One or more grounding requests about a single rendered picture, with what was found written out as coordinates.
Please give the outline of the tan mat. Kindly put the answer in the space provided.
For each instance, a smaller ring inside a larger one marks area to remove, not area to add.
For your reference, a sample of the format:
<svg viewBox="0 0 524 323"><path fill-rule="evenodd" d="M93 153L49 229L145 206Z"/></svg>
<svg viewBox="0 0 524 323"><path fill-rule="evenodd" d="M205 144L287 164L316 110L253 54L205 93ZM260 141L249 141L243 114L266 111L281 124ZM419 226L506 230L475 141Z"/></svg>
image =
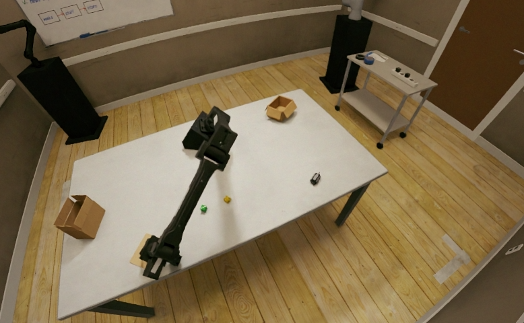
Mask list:
<svg viewBox="0 0 524 323"><path fill-rule="evenodd" d="M132 256L132 258L130 259L130 261L129 261L130 263L133 263L133 264L135 264L135 265L137 265L137 266L140 266L140 267L142 267L142 268L145 268L145 267L146 267L147 262L145 262L145 261L139 259L139 257L140 257L139 253L140 253L141 249L143 248L143 245L145 244L145 242L146 242L146 240L147 240L148 238L151 238L151 234L146 233L146 234L144 235L142 241L141 241L140 244L138 245L138 247L137 247L135 253L134 253L133 256Z"/></svg>

